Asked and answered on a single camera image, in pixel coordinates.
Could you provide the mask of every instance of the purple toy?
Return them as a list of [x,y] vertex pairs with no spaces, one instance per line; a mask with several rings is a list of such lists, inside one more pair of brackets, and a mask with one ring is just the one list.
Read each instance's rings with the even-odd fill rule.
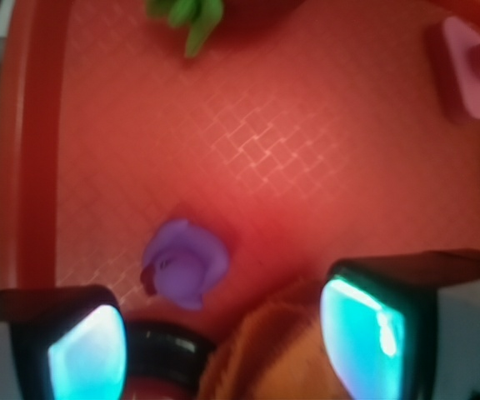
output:
[[149,295],[160,294],[188,310],[203,308],[203,294],[229,268],[228,251],[208,230],[186,219],[164,223],[147,245],[140,281]]

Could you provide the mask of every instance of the pink block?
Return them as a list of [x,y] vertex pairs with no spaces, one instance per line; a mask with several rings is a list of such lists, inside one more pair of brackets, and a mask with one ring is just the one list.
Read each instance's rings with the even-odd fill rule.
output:
[[480,34],[449,17],[427,33],[427,46],[446,114],[480,119]]

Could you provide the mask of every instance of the toy duck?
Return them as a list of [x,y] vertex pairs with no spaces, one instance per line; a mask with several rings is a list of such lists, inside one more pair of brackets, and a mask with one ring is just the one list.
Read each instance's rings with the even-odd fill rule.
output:
[[203,294],[227,273],[223,242],[186,219],[164,223],[142,257],[140,281],[148,295],[159,294],[181,308],[201,310]]

